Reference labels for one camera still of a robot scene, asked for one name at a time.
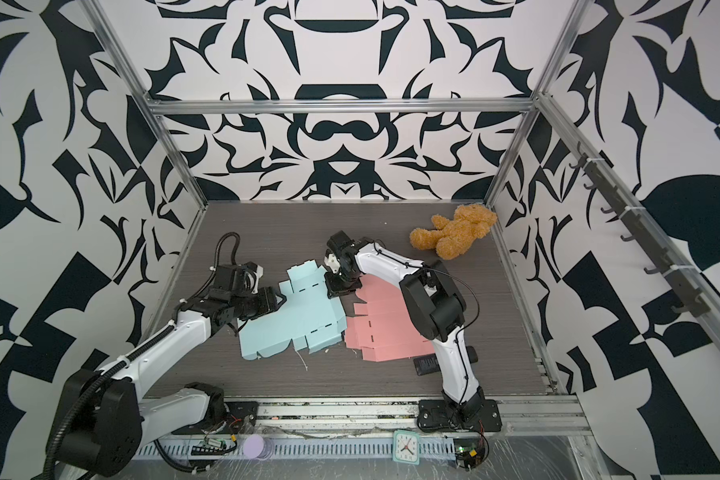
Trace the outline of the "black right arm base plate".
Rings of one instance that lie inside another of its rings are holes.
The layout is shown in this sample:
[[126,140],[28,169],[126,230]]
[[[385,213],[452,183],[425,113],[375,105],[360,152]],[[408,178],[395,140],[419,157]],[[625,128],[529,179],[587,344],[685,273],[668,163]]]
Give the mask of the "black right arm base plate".
[[416,426],[423,432],[497,433],[503,422],[494,400],[477,398],[458,407],[450,400],[421,400]]

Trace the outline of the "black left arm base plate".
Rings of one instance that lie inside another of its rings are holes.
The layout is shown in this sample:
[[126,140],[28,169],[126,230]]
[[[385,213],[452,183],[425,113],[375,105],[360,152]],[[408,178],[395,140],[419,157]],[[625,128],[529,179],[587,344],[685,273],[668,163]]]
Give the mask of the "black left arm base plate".
[[173,435],[237,435],[255,430],[259,403],[256,401],[226,401],[220,411],[208,413],[197,424],[172,431]]

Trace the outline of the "light blue paper box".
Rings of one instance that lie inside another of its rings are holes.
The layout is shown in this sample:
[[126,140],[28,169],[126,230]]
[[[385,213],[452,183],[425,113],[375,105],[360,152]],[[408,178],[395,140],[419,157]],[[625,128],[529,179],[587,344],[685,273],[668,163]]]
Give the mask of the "light blue paper box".
[[242,327],[243,359],[268,358],[289,346],[315,353],[342,340],[346,314],[341,300],[328,296],[325,273],[313,260],[287,270],[288,279],[279,284],[286,302],[276,312]]

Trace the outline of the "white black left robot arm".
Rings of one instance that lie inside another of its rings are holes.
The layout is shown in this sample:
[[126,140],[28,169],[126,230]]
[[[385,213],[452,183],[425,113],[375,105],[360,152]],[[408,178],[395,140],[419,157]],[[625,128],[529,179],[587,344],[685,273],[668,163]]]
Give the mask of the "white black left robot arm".
[[45,449],[40,478],[53,479],[58,464],[83,470],[84,478],[111,477],[137,450],[190,427],[217,432],[229,422],[221,388],[194,382],[159,399],[146,394],[183,357],[226,327],[277,312],[287,301],[263,287],[261,266],[235,259],[223,264],[214,252],[210,274],[178,302],[167,324],[115,361],[81,369],[65,382]]

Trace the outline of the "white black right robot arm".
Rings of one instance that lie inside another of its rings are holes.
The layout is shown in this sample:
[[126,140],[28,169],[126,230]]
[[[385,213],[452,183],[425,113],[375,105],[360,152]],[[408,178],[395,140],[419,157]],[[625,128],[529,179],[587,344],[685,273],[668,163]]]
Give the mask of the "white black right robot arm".
[[371,275],[397,287],[412,325],[432,342],[448,408],[466,420],[482,408],[483,390],[469,361],[464,319],[467,303],[441,261],[428,264],[396,254],[370,238],[339,231],[327,241],[324,258],[329,297],[348,295]]

